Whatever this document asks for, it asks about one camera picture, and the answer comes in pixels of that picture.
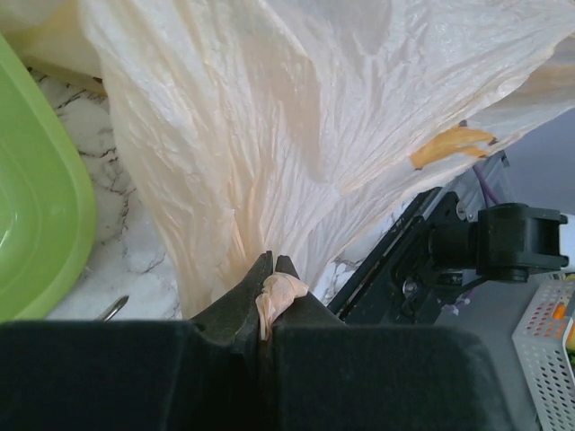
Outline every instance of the perforated basket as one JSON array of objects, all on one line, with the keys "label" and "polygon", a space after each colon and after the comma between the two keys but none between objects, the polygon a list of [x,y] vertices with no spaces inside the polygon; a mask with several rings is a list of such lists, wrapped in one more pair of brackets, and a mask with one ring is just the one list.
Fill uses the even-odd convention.
[{"label": "perforated basket", "polygon": [[545,431],[575,430],[575,379],[565,349],[574,291],[575,281],[543,282],[513,334]]}]

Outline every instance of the white marble table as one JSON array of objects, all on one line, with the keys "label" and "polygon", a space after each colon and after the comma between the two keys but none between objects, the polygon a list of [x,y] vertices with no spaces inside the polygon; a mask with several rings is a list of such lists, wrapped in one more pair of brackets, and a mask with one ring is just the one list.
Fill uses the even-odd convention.
[{"label": "white marble table", "polygon": [[[108,100],[32,74],[82,156],[98,209],[92,255],[75,288],[48,318],[95,319],[123,295],[129,295],[128,303],[114,319],[180,318],[173,266],[116,154]],[[324,303],[349,279],[406,204],[328,266],[314,290]]]}]

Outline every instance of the green plastic basin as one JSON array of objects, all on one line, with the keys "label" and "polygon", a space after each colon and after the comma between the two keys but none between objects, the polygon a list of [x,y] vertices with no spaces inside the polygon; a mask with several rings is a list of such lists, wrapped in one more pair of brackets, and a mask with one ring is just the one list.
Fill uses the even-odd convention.
[{"label": "green plastic basin", "polygon": [[92,183],[30,74],[0,36],[0,321],[44,317],[93,245]]}]

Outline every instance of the gray wall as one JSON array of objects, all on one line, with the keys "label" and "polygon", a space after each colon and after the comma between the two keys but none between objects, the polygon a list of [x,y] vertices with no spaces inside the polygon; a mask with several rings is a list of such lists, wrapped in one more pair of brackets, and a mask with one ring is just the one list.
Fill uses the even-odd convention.
[{"label": "gray wall", "polygon": [[506,153],[517,202],[575,214],[575,110],[528,133]]}]

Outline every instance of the marble countertop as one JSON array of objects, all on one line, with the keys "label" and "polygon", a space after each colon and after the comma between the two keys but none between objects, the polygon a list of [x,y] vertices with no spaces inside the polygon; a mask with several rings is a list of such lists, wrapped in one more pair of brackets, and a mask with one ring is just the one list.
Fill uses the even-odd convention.
[{"label": "marble countertop", "polygon": [[[75,287],[48,319],[99,316],[123,295],[114,319],[178,319],[175,272],[116,154],[108,100],[31,72],[76,145],[93,182],[98,224],[92,254]],[[314,293],[328,303],[401,215],[409,202],[328,265]]]}]

